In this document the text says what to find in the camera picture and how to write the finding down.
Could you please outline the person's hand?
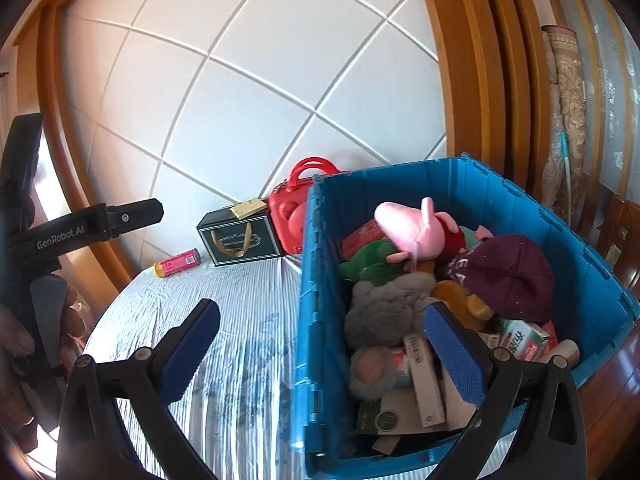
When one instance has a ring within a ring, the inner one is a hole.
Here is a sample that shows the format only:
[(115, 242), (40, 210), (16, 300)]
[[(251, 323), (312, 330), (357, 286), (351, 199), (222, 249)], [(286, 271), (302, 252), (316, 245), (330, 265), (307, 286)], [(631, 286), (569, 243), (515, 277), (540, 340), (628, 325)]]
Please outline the person's hand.
[[(58, 355), (70, 373), (85, 349), (90, 333), (91, 311), (81, 310), (82, 298), (75, 287), (67, 286), (65, 309), (61, 318)], [(38, 446), (34, 415), (18, 384), (9, 356), (30, 356), (35, 341), (26, 328), (5, 306), (1, 307), (1, 422), (24, 453)]]

